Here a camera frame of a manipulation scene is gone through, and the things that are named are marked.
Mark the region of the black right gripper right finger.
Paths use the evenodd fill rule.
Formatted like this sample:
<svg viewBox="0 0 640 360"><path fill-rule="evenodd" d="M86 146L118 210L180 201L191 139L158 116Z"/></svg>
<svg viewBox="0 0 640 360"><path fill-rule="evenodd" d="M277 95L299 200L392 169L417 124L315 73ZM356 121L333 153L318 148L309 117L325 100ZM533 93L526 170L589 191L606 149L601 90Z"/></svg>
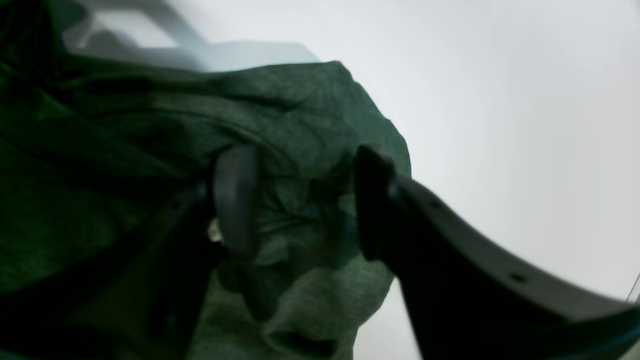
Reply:
<svg viewBox="0 0 640 360"><path fill-rule="evenodd" d="M638 343L638 305L510 253L368 146L354 186L362 253L400 282L424 360L619 360Z"/></svg>

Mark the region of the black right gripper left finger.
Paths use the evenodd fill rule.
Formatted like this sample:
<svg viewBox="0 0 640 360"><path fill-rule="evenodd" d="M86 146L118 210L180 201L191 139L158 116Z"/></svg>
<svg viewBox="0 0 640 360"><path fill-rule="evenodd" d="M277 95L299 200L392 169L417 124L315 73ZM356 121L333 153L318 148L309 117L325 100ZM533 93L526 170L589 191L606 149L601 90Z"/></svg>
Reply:
<svg viewBox="0 0 640 360"><path fill-rule="evenodd" d="M259 147L224 148L124 239L1 296L3 360L184 360L208 281L258 254Z"/></svg>

